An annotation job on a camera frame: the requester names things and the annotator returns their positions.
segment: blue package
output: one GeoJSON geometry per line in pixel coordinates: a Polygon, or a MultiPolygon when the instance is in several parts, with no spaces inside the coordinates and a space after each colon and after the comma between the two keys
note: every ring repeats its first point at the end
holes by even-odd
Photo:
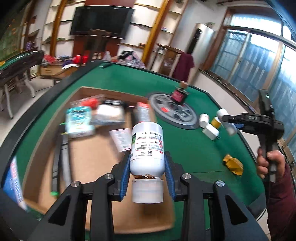
{"type": "Polygon", "coordinates": [[[16,202],[22,209],[27,210],[27,205],[22,195],[22,188],[17,172],[16,157],[14,157],[11,161],[10,168],[7,172],[4,182],[3,190],[7,196],[16,202]]]}
{"type": "Polygon", "coordinates": [[[70,138],[84,137],[95,134],[95,127],[90,125],[91,108],[79,106],[66,112],[66,132],[70,138]]]}

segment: white plastic bottle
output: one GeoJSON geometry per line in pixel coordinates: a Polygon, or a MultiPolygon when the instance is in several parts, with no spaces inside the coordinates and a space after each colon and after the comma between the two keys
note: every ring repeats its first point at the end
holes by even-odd
{"type": "Polygon", "coordinates": [[[131,173],[153,176],[156,179],[134,179],[132,201],[137,203],[163,202],[165,171],[163,130],[154,122],[141,122],[134,126],[131,143],[131,173]]]}
{"type": "Polygon", "coordinates": [[[228,112],[226,111],[226,109],[220,109],[217,111],[217,117],[218,117],[219,121],[221,122],[222,126],[224,128],[226,128],[226,130],[230,136],[233,136],[237,133],[237,128],[235,127],[235,125],[233,123],[228,123],[228,122],[222,121],[222,117],[224,115],[229,115],[228,112]]]}

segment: cardboard box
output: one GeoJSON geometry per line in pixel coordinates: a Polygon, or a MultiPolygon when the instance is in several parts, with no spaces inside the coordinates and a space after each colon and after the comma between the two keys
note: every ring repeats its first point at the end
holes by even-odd
{"type": "MultiPolygon", "coordinates": [[[[50,195],[52,180],[52,163],[54,158],[54,142],[58,125],[65,120],[65,111],[70,108],[70,102],[78,99],[104,94],[107,99],[120,99],[131,105],[137,102],[148,103],[148,99],[122,92],[81,87],[73,93],[55,112],[46,126],[30,158],[23,181],[25,202],[31,208],[46,213],[55,202],[50,195]]],[[[151,109],[151,121],[156,117],[151,109]]],[[[101,126],[96,134],[85,138],[71,139],[69,142],[71,169],[73,180],[81,183],[93,182],[100,176],[109,173],[118,159],[110,144],[110,130],[131,128],[131,117],[127,113],[125,123],[120,126],[101,126]]],[[[131,175],[127,194],[122,202],[112,202],[115,233],[146,233],[170,229],[174,224],[174,210],[171,197],[164,182],[164,198],[162,203],[138,204],[131,201],[131,175]]],[[[61,192],[65,185],[61,178],[61,192]]],[[[91,201],[88,202],[86,229],[90,227],[91,201]]]]}

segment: human hand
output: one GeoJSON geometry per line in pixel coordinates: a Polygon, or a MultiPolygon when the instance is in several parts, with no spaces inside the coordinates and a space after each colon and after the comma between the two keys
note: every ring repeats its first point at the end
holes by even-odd
{"type": "MultiPolygon", "coordinates": [[[[279,150],[269,151],[266,155],[269,160],[277,162],[276,177],[282,178],[285,173],[286,164],[284,155],[279,150]]],[[[268,166],[269,162],[262,156],[262,149],[259,148],[256,167],[257,174],[262,179],[264,179],[265,175],[268,174],[268,166]]]]}

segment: blue gripper pad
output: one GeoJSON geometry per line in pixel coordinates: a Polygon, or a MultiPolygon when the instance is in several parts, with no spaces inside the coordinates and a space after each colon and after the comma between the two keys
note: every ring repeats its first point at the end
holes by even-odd
{"type": "Polygon", "coordinates": [[[131,154],[129,154],[128,156],[128,159],[122,174],[120,193],[119,193],[121,200],[123,200],[123,198],[125,197],[126,191],[128,189],[128,181],[131,175],[130,163],[131,163],[131,154]]]}
{"type": "Polygon", "coordinates": [[[171,198],[173,199],[173,201],[175,201],[176,199],[176,193],[175,193],[175,181],[172,175],[172,171],[170,169],[170,164],[168,162],[168,158],[167,155],[165,153],[165,178],[167,181],[167,185],[168,185],[168,192],[171,196],[171,198]]]}

